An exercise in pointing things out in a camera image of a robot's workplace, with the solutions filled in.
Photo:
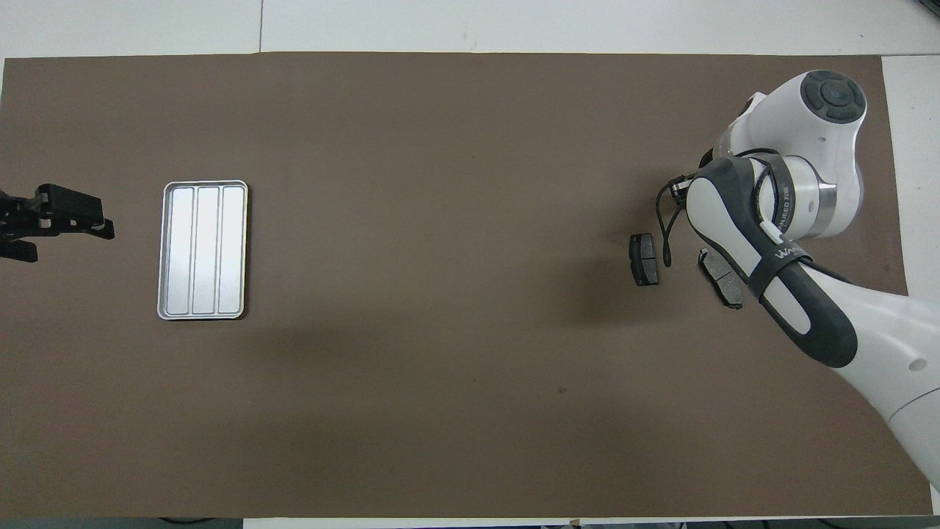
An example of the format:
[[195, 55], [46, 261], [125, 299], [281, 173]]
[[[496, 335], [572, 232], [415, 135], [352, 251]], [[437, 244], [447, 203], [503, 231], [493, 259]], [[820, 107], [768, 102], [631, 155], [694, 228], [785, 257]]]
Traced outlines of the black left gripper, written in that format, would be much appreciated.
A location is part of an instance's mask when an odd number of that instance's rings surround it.
[[36, 245], [20, 239], [79, 232], [115, 238], [114, 223], [104, 217], [100, 198], [56, 184], [41, 184], [32, 198], [1, 191], [1, 258], [37, 262]]

